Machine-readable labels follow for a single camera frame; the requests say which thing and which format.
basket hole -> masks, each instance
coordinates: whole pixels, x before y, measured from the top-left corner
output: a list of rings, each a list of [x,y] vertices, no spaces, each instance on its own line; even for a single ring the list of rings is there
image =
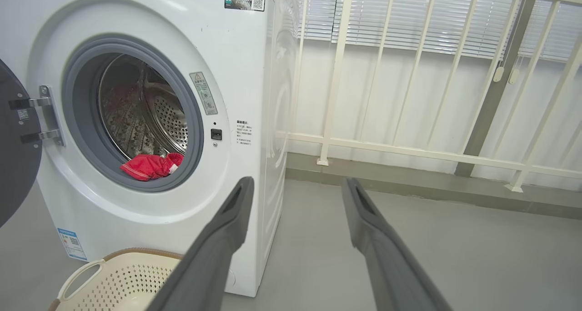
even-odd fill
[[[93,276],[97,270],[99,270],[100,265],[94,265],[93,267],[87,268],[84,272],[81,272],[73,282],[69,285],[69,288],[65,291],[65,298],[68,299],[71,295],[79,289],[91,276]]]

white metal railing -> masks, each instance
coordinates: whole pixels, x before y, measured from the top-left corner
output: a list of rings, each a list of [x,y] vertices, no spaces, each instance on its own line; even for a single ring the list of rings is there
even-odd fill
[[[291,114],[293,115],[294,118],[295,118],[296,113],[297,113],[297,95],[299,93],[301,60],[302,60],[302,56],[303,56],[303,41],[304,41],[304,32],[305,32],[305,25],[306,25],[307,1],[308,0],[304,0],[304,2],[303,2],[303,23],[301,25],[300,48],[299,48],[298,60],[297,60],[297,71],[296,71],[297,77],[295,79],[295,90],[296,91],[295,91],[295,97],[293,98],[293,104],[291,106]],[[509,31],[511,29],[512,21],[514,19],[513,15],[516,13],[516,11],[518,9],[518,5],[519,5],[520,0],[513,0],[513,2],[512,2],[510,14],[507,17],[505,27],[504,27],[503,32],[501,34],[501,39],[499,40],[499,43],[497,45],[497,49],[495,51],[495,56],[493,57],[493,60],[491,60],[491,64],[489,66],[489,70],[488,70],[488,73],[486,76],[485,85],[482,88],[482,90],[480,91],[480,95],[478,97],[477,110],[476,110],[475,115],[472,119],[472,123],[469,127],[469,131],[468,131],[468,133],[466,133],[466,138],[464,139],[464,143],[461,145],[461,149],[459,150],[459,152],[458,153],[448,153],[448,152],[443,152],[443,151],[434,151],[434,150],[431,150],[431,147],[432,147],[432,143],[434,142],[434,140],[438,139],[438,137],[434,137],[435,129],[439,125],[439,119],[441,117],[441,112],[442,112],[442,106],[445,103],[447,103],[447,100],[450,97],[449,91],[451,90],[451,83],[453,82],[453,79],[455,78],[455,74],[457,73],[457,67],[459,66],[461,52],[463,50],[464,42],[466,41],[466,38],[467,38],[468,28],[469,28],[470,23],[471,23],[472,15],[474,13],[477,0],[471,0],[471,4],[469,6],[468,13],[466,15],[466,19],[464,22],[464,29],[463,29],[461,36],[460,36],[459,46],[457,48],[457,52],[455,54],[455,58],[453,60],[452,66],[451,66],[451,71],[449,73],[449,77],[448,77],[447,83],[445,85],[444,93],[443,93],[441,100],[439,102],[439,106],[438,106],[437,113],[436,113],[436,119],[431,127],[430,134],[428,137],[428,142],[426,142],[426,147],[424,149],[418,149],[418,148],[413,148],[413,147],[399,146],[397,144],[399,130],[401,130],[401,125],[402,125],[401,124],[402,116],[405,113],[405,110],[407,108],[407,104],[409,104],[409,93],[410,93],[410,90],[413,87],[413,85],[415,85],[416,71],[418,69],[418,65],[420,64],[420,57],[422,54],[422,46],[424,45],[424,40],[426,38],[426,32],[428,30],[428,25],[429,25],[429,21],[431,18],[432,9],[434,7],[434,1],[435,0],[429,0],[428,7],[426,9],[426,20],[425,20],[424,27],[422,30],[420,43],[419,43],[419,46],[416,50],[416,56],[414,58],[414,65],[413,65],[413,68],[412,68],[411,73],[410,73],[408,85],[407,85],[406,92],[405,92],[404,101],[403,101],[403,104],[401,106],[401,111],[400,111],[400,114],[399,114],[399,117],[397,120],[397,124],[396,124],[396,130],[395,130],[395,133],[393,135],[393,138],[391,140],[390,145],[362,141],[361,140],[361,133],[363,132],[363,130],[360,130],[360,134],[359,134],[359,137],[357,140],[341,139],[341,138],[335,138],[335,137],[331,136],[333,117],[334,117],[334,112],[336,111],[337,94],[339,91],[339,83],[340,83],[340,78],[341,78],[341,65],[343,63],[343,55],[344,55],[345,45],[346,45],[346,37],[347,37],[348,24],[349,24],[349,14],[350,14],[350,10],[351,10],[352,0],[343,0],[343,8],[342,8],[343,17],[341,17],[341,22],[339,25],[339,35],[337,38],[335,62],[333,64],[333,73],[332,73],[331,87],[329,90],[329,96],[328,96],[328,102],[327,102],[323,135],[309,135],[309,134],[304,134],[304,133],[293,132],[293,131],[295,131],[295,121],[293,121],[293,125],[291,126],[291,133],[289,134],[289,139],[321,144],[320,158],[317,161],[317,164],[319,164],[321,166],[328,166],[329,146],[336,145],[336,146],[342,146],[342,147],[350,147],[350,148],[354,148],[354,149],[382,151],[382,152],[387,152],[387,153],[404,154],[404,155],[408,155],[408,156],[434,158],[434,159],[439,159],[439,160],[464,162],[464,163],[475,164],[475,165],[479,165],[479,166],[493,166],[493,167],[497,167],[497,168],[505,168],[505,169],[509,169],[509,170],[515,170],[516,173],[515,173],[514,178],[511,180],[509,185],[506,185],[506,187],[511,189],[512,191],[522,191],[522,189],[521,189],[522,183],[523,183],[524,179],[526,178],[526,176],[531,172],[538,173],[538,174],[545,174],[545,175],[553,175],[553,176],[562,176],[562,177],[567,177],[567,178],[582,179],[582,171],[568,170],[568,169],[564,168],[564,166],[565,166],[564,163],[566,162],[566,160],[569,158],[570,154],[572,153],[573,146],[580,139],[580,135],[581,135],[581,131],[582,131],[582,122],[580,122],[580,124],[578,125],[578,128],[574,132],[574,135],[572,136],[572,138],[570,139],[569,143],[567,144],[565,150],[562,153],[562,156],[559,160],[559,166],[561,168],[553,168],[553,167],[548,167],[548,166],[537,166],[537,165],[533,164],[534,156],[536,155],[536,152],[538,151],[538,148],[540,146],[540,137],[544,133],[544,130],[546,130],[547,120],[549,120],[549,118],[551,118],[553,113],[555,113],[555,106],[557,104],[559,104],[559,102],[563,98],[565,90],[571,85],[573,78],[576,75],[576,72],[577,72],[577,70],[580,67],[580,64],[582,62],[582,36],[578,37],[578,40],[577,40],[577,42],[572,50],[572,54],[566,63],[566,66],[562,72],[562,75],[559,79],[559,82],[558,82],[557,86],[555,87],[553,94],[552,94],[552,97],[545,108],[544,114],[540,120],[540,123],[538,124],[538,126],[536,128],[536,131],[534,133],[532,140],[530,141],[530,143],[528,145],[528,148],[526,150],[525,156],[523,157],[522,161],[515,162],[515,161],[500,160],[497,158],[498,152],[499,152],[499,146],[503,143],[503,140],[505,139],[505,136],[507,134],[507,128],[509,127],[509,125],[511,124],[511,122],[515,118],[515,110],[522,103],[523,93],[528,88],[528,83],[529,83],[530,79],[532,78],[533,70],[536,67],[537,61],[540,58],[540,54],[542,52],[545,40],[547,38],[547,35],[549,34],[549,30],[552,26],[553,20],[555,19],[555,15],[557,14],[557,9],[558,9],[559,5],[561,3],[567,3],[567,4],[576,5],[576,6],[582,6],[582,0],[550,0],[552,2],[552,6],[550,9],[549,15],[547,16],[547,19],[546,19],[546,22],[544,25],[544,29],[542,30],[541,37],[538,40],[536,50],[534,51],[534,54],[532,56],[532,60],[530,61],[530,65],[528,66],[526,75],[522,81],[521,86],[519,87],[517,97],[515,99],[514,104],[512,105],[512,108],[511,108],[511,111],[509,114],[509,118],[507,119],[506,123],[503,125],[500,139],[498,140],[497,145],[495,147],[495,150],[493,152],[493,158],[464,155],[463,152],[464,152],[465,148],[467,147],[472,129],[476,124],[477,117],[478,117],[478,114],[480,113],[480,110],[482,108],[482,104],[483,104],[484,99],[486,97],[486,93],[489,89],[489,85],[490,85],[491,80],[493,79],[493,75],[497,69],[497,62],[499,61],[499,59],[501,57],[501,53],[503,52],[503,46],[504,46],[505,41],[507,40],[507,36],[509,35]],[[371,79],[370,93],[368,94],[368,98],[366,100],[366,108],[364,111],[364,121],[362,123],[362,129],[364,126],[366,126],[366,121],[368,120],[368,110],[370,109],[370,104],[373,103],[373,101],[374,101],[373,93],[372,93],[374,91],[374,80],[379,75],[378,69],[380,66],[381,58],[382,58],[382,52],[383,52],[383,48],[384,48],[383,42],[384,42],[384,39],[386,37],[386,30],[388,28],[392,3],[393,3],[393,0],[388,1],[388,7],[387,7],[386,18],[385,18],[385,23],[384,23],[384,33],[382,33],[382,40],[380,43],[380,47],[378,48],[378,58],[376,60],[376,67],[374,68],[374,73],[373,73],[372,79]]]

red cloth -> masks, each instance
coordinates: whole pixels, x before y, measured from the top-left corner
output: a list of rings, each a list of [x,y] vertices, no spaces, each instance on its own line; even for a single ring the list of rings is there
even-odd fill
[[[140,154],[120,166],[121,170],[133,178],[147,182],[151,179],[166,177],[180,166],[184,156],[169,153],[166,158],[159,155]]]

washing machine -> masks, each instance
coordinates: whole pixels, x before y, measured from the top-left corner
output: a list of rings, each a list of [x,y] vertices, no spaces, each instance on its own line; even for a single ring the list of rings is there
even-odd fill
[[[183,253],[244,176],[226,291],[255,296],[282,209],[296,0],[0,0],[2,214],[35,178],[66,253]],[[138,181],[138,154],[183,154]]]

stainless steel drum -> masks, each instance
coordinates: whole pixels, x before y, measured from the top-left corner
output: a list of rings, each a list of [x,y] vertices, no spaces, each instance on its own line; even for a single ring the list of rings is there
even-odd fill
[[[179,100],[160,74],[143,61],[117,56],[98,87],[102,123],[119,151],[138,154],[185,154],[188,126]]]

